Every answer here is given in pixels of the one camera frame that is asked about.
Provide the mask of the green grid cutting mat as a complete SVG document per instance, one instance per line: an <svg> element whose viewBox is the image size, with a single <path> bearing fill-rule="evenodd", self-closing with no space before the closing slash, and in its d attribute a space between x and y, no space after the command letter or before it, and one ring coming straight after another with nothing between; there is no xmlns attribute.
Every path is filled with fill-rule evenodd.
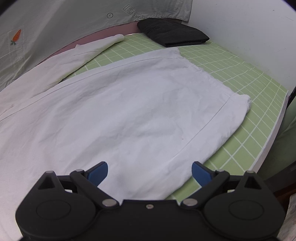
<svg viewBox="0 0 296 241"><path fill-rule="evenodd" d="M65 79L161 48L163 46L144 34L126 35L124 41L103 51ZM204 165L212 170L224 169L232 175L241 175L247 170L258 172L280 129L287 108L288 91L272 77L214 42L179 47L179 50L193 64L234 92L247 94L252 101L240 128ZM190 178L167 199L181 201L199 188L195 179Z"/></svg>

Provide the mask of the black folded garment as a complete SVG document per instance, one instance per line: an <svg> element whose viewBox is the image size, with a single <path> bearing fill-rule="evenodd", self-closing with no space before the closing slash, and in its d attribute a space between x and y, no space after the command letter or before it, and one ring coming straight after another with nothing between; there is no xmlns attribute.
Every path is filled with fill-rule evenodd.
<svg viewBox="0 0 296 241"><path fill-rule="evenodd" d="M210 38L202 31L163 19L148 18L137 23L148 38L164 47L204 44Z"/></svg>

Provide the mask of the grey carrot-print cloth backdrop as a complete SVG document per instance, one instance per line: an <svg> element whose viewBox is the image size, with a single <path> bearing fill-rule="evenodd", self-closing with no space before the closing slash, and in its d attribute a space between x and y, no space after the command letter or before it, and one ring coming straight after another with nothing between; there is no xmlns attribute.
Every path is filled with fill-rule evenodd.
<svg viewBox="0 0 296 241"><path fill-rule="evenodd" d="M147 18L188 21L192 1L1 1L1 89L85 36Z"/></svg>

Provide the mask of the white trousers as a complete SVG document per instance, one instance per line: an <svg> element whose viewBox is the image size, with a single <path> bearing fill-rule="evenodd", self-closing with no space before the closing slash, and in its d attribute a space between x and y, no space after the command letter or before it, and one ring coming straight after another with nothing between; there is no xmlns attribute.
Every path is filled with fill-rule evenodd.
<svg viewBox="0 0 296 241"><path fill-rule="evenodd" d="M69 74L123 41L115 35L53 56L1 91L1 240L21 234L15 211L47 170L100 161L118 201L163 199L239 128L251 99L164 48Z"/></svg>

